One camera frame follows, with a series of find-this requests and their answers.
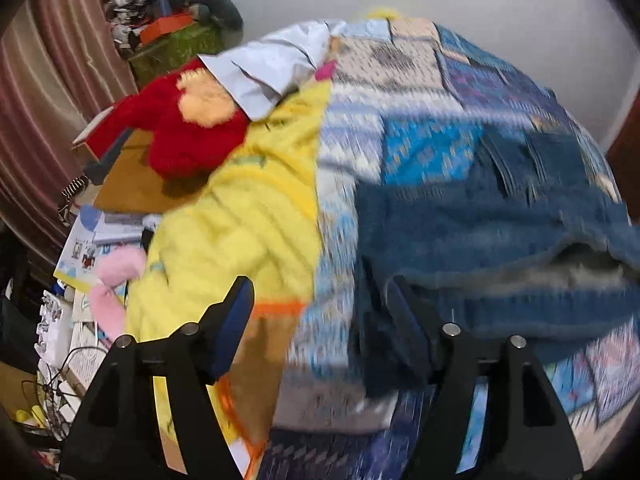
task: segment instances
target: yellow object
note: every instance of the yellow object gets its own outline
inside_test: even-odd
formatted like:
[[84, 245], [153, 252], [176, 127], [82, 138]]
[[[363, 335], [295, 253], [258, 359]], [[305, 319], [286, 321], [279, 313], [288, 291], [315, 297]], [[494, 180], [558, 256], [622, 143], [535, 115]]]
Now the yellow object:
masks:
[[[198, 201], [164, 216], [146, 272], [130, 285], [127, 331], [138, 341], [199, 320], [239, 275], [254, 282], [258, 310], [312, 299], [321, 248], [316, 155], [329, 90], [329, 82], [311, 85], [251, 124]], [[175, 439], [166, 385], [154, 384], [160, 427]], [[233, 436], [226, 432], [228, 443]]]
[[183, 72], [176, 87], [184, 90], [178, 109], [187, 123], [211, 128], [228, 121], [238, 109], [229, 92], [205, 68]]
[[[156, 406], [159, 408], [160, 406], [164, 406], [164, 410], [168, 414], [168, 419], [166, 420], [166, 424], [162, 425], [166, 431], [166, 434], [171, 436], [172, 439], [175, 438], [175, 429], [174, 424], [171, 419], [171, 412], [169, 410], [168, 404], [163, 404], [164, 402], [168, 403], [168, 392], [166, 389], [166, 381], [160, 377], [154, 377], [154, 390], [156, 393]], [[218, 385], [214, 384], [213, 386], [207, 386], [207, 392], [209, 393], [209, 399], [211, 400], [211, 404], [213, 405], [213, 411], [216, 414], [216, 419], [218, 420], [218, 424], [220, 425], [220, 430], [222, 431], [222, 435], [225, 437], [225, 442], [227, 444], [231, 444], [236, 438], [239, 438], [240, 432], [236, 427], [236, 424], [226, 415], [226, 409], [222, 405], [220, 401], [220, 393], [218, 390]], [[158, 419], [164, 420], [161, 417], [160, 411], [158, 411]]]
[[391, 7], [377, 7], [367, 13], [368, 20], [401, 20], [404, 16]]
[[25, 412], [24, 410], [17, 410], [15, 412], [15, 421], [25, 423], [30, 418], [33, 418], [30, 413]]
[[34, 404], [31, 407], [31, 413], [33, 415], [34, 420], [38, 423], [38, 426], [40, 426], [41, 428], [47, 427], [45, 423], [47, 418], [44, 416], [44, 412], [42, 411], [42, 408], [40, 406], [38, 406], [37, 404]]

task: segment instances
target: white wall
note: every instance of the white wall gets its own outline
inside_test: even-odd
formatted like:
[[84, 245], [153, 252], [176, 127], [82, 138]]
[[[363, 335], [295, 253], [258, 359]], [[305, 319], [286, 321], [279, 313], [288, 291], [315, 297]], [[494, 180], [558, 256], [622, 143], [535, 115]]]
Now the white wall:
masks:
[[639, 84], [640, 50], [608, 0], [232, 1], [246, 40], [301, 20], [361, 17], [377, 6], [430, 18], [550, 86], [603, 145]]

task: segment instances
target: yellow blanket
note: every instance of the yellow blanket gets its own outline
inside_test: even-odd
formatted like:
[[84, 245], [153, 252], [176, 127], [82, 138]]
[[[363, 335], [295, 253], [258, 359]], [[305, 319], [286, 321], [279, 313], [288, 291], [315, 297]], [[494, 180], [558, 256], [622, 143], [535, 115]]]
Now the yellow blanket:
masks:
[[[146, 272], [130, 285], [127, 330], [138, 341], [166, 337], [199, 320], [239, 275], [254, 282], [257, 316], [262, 308], [290, 310], [312, 299], [321, 249], [316, 152], [329, 87], [329, 82], [311, 85], [253, 123], [245, 143], [211, 175], [198, 201], [164, 216]], [[263, 330], [248, 330], [241, 346], [252, 333], [267, 337]], [[273, 359], [281, 361], [283, 354]], [[274, 366], [276, 373], [282, 369], [279, 362]], [[160, 427], [175, 438], [164, 380], [155, 386]], [[275, 403], [277, 382], [272, 389]], [[233, 431], [223, 429], [229, 442]]]

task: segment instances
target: metal bolt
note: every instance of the metal bolt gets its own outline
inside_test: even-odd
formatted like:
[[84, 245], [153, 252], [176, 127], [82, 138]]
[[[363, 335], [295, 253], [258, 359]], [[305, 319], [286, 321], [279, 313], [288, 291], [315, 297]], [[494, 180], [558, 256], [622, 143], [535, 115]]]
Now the metal bolt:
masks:
[[462, 330], [460, 330], [460, 327], [458, 325], [456, 325], [455, 323], [445, 323], [442, 326], [442, 331], [445, 334], [450, 335], [452, 337], [455, 337], [455, 336], [459, 335], [460, 332], [462, 332]]
[[126, 348], [132, 341], [133, 338], [129, 334], [123, 334], [116, 339], [115, 343], [118, 348]]
[[182, 332], [184, 335], [193, 335], [197, 333], [198, 330], [200, 330], [200, 326], [193, 321], [185, 323], [180, 327], [180, 332]]
[[516, 348], [524, 348], [527, 345], [527, 340], [521, 335], [512, 335], [509, 341], [511, 341], [511, 344]]

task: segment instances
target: orange box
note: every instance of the orange box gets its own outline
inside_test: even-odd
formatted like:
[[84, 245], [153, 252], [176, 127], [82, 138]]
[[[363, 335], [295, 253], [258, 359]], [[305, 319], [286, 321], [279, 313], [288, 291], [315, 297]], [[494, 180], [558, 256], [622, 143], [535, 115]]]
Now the orange box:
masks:
[[140, 32], [140, 43], [144, 46], [156, 40], [163, 34], [169, 34], [175, 32], [181, 28], [191, 25], [193, 18], [190, 14], [184, 12], [180, 14], [174, 14], [173, 16], [167, 16], [165, 18], [158, 18], [150, 25], [145, 27], [145, 30]]

